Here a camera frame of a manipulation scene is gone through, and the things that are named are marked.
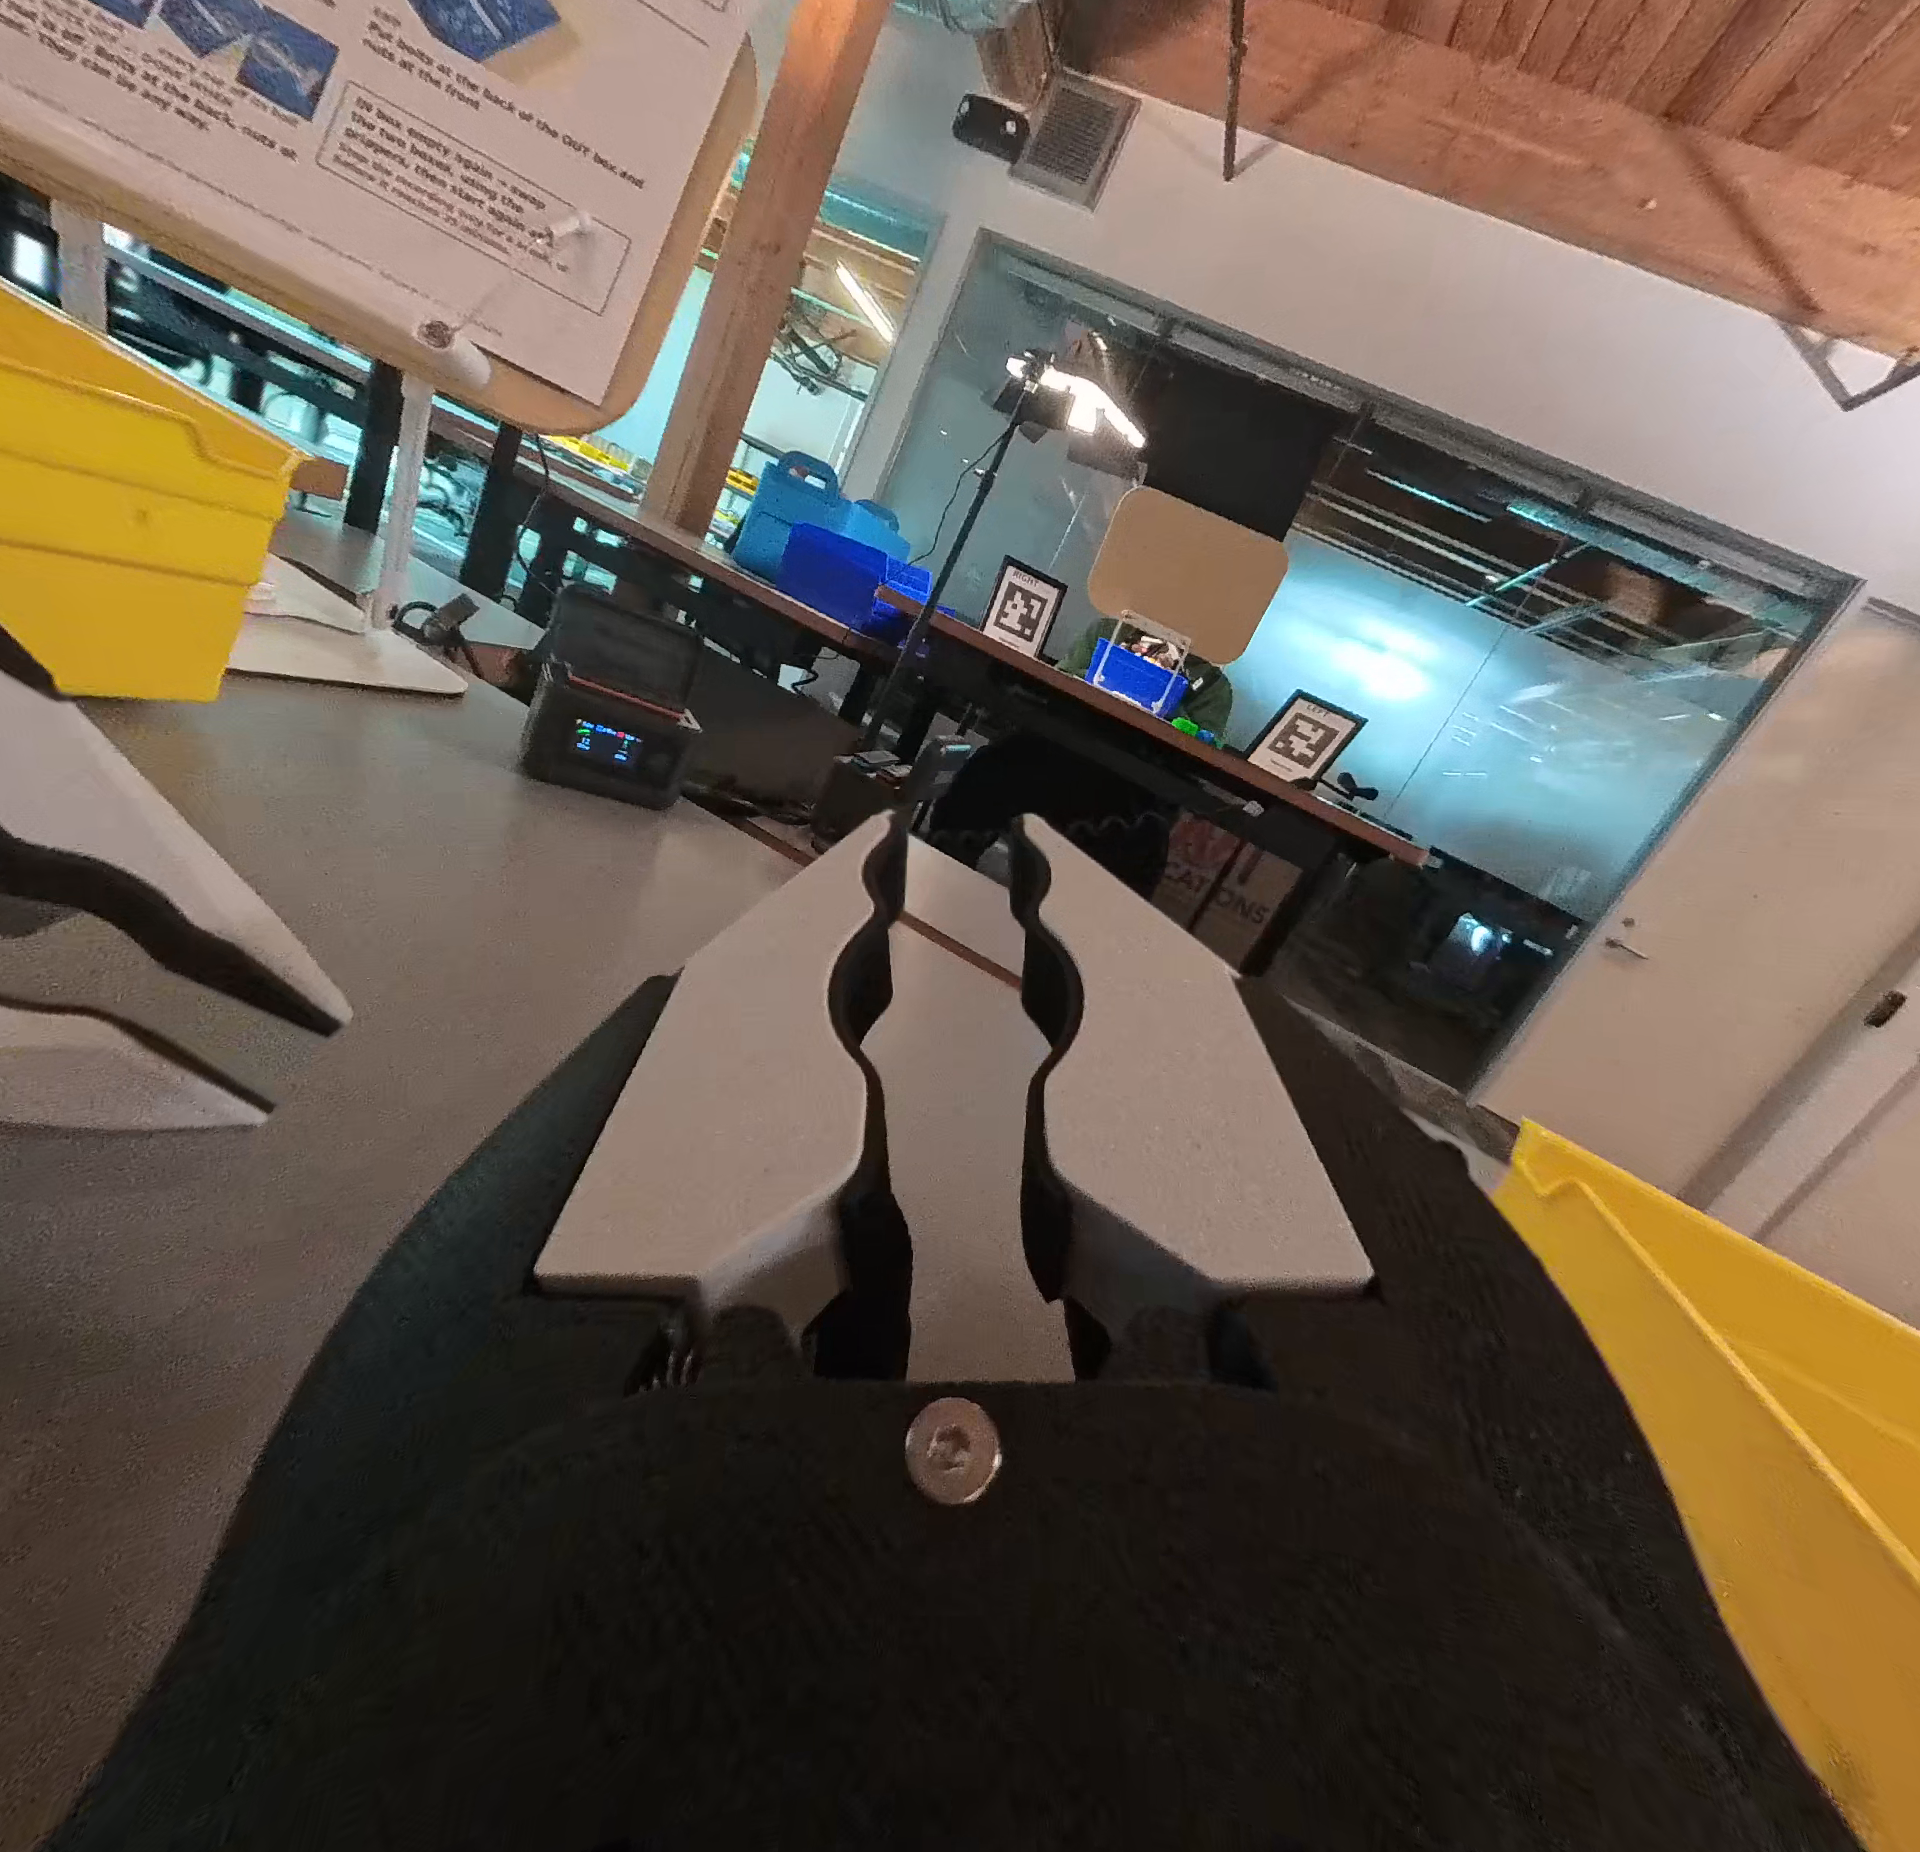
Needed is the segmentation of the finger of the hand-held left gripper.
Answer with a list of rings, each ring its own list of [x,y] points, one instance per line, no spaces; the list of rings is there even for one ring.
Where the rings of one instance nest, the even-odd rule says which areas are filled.
[[[104,920],[168,973],[331,1035],[352,1005],[255,886],[3,635],[3,891]]]
[[[3,1124],[160,1133],[255,1126],[272,1110],[265,1094],[105,1010],[3,1002]]]

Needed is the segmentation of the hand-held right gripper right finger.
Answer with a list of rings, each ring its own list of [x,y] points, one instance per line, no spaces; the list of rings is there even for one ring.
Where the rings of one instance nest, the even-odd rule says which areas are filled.
[[[1237,975],[1063,832],[1010,832],[1026,1087],[1021,1240],[1049,1302],[1221,1309],[1377,1268]]]

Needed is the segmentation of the yellow plastic bin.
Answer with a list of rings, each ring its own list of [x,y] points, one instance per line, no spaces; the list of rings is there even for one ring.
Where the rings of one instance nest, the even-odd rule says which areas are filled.
[[[305,453],[3,289],[3,625],[67,695],[217,696]]]
[[[1525,1119],[1495,1194],[1609,1365],[1722,1622],[1865,1846],[1917,1846],[1917,1334]]]

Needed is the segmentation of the long wooden table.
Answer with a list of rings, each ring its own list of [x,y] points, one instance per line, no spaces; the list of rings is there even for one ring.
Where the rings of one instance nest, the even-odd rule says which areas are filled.
[[[648,615],[681,621],[709,647],[772,680],[794,680],[845,723],[869,716],[896,653],[777,584],[739,569],[700,534],[570,471],[561,448],[517,428],[436,406],[432,461],[475,469],[460,579],[530,624],[548,624],[561,591],[599,584]]]
[[[866,728],[873,742],[882,741],[896,692],[920,687],[920,702],[890,741],[899,758],[921,750],[933,718],[946,707],[980,711],[996,728],[1040,735],[1295,863],[1291,890],[1239,967],[1248,979],[1267,973],[1300,923],[1365,863],[1389,860],[1420,871],[1429,861],[1420,842],[1179,734],[1170,723],[1004,647],[940,608],[915,605],[908,591],[879,588],[875,599],[908,617],[908,629],[871,700]]]

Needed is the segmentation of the black printed cloth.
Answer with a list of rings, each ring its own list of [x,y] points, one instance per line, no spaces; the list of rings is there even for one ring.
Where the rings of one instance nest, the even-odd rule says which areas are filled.
[[[1063,832],[1135,894],[1154,896],[1177,807],[1040,734],[1013,732],[973,750],[933,803],[924,837],[973,869],[1024,814]]]

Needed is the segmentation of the dark portable power station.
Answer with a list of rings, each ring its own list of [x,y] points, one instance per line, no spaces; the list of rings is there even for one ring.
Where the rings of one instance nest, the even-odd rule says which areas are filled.
[[[520,769],[544,783],[669,808],[704,728],[690,709],[704,639],[581,582],[533,648]]]

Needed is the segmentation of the small blue bin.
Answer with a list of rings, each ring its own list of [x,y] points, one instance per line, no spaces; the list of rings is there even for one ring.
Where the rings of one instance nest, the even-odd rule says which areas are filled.
[[[1091,687],[1161,719],[1175,719],[1188,692],[1185,657],[1170,639],[1096,638],[1084,672]]]

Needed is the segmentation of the blue plastic bin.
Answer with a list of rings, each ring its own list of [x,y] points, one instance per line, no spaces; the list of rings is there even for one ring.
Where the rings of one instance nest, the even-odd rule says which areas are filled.
[[[865,638],[899,644],[928,600],[931,572],[826,526],[796,523],[775,584]]]

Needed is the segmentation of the large glass window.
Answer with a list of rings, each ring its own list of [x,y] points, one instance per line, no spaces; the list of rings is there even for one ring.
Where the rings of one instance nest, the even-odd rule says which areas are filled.
[[[1145,435],[1113,475],[1015,439],[945,603],[980,621],[1002,559],[1091,621],[1130,487],[1284,541],[1231,663],[1231,747],[1296,695],[1361,719],[1331,777],[1429,853],[1372,861],[1280,946],[1282,990],[1465,1093],[1824,635],[1839,572],[1695,521],[1359,379],[980,233],[879,497],[937,569],[1021,352],[1092,357]]]

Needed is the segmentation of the white door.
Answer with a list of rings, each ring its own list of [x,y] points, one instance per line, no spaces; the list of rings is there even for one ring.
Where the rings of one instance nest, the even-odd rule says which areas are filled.
[[[1853,605],[1480,1100],[1765,1236],[1916,1076],[1917,625]]]

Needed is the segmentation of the blue plastic case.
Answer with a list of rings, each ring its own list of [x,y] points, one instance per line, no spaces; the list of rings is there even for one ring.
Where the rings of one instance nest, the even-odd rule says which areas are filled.
[[[796,526],[817,526],[836,536],[906,561],[912,553],[895,510],[873,500],[852,500],[841,492],[834,469],[805,449],[777,455],[756,480],[745,518],[724,556],[747,573],[775,580],[785,547]]]

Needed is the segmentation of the instruction board on white stand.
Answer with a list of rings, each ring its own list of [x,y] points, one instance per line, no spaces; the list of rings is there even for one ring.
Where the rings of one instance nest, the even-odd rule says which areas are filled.
[[[745,129],[751,12],[4,0],[4,178],[56,217],[57,303],[28,297],[133,352],[116,228],[225,288],[197,311],[241,294],[396,374],[346,635],[384,653],[434,399],[546,439],[639,397]]]

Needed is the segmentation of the studio light on stand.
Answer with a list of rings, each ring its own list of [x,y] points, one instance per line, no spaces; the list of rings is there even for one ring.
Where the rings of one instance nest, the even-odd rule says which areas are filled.
[[[896,648],[895,664],[871,696],[863,719],[863,734],[871,744],[880,744],[890,709],[920,672],[928,629],[945,603],[976,521],[996,488],[1000,472],[1015,441],[1037,445],[1052,435],[1060,435],[1069,457],[1084,467],[1099,467],[1105,471],[1116,471],[1138,460],[1145,449],[1145,429],[1116,399],[1108,370],[1108,366],[1096,366],[1091,370],[1056,352],[1040,350],[1026,350],[1004,361],[1004,381],[993,397],[1000,428],[993,443],[980,457],[969,461],[968,471],[953,485],[959,492],[969,480],[972,495],[928,580],[925,597],[908,613],[908,629]]]

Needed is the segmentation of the wooden post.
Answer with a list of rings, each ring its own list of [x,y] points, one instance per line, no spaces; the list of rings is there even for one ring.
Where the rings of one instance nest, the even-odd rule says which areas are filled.
[[[643,512],[703,540],[895,0],[797,0]]]

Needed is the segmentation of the wall air vent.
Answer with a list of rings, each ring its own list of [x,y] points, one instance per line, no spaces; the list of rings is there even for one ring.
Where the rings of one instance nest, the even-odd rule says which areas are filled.
[[[1056,70],[1010,176],[1033,192],[1092,213],[1140,111],[1140,97],[1079,70]]]

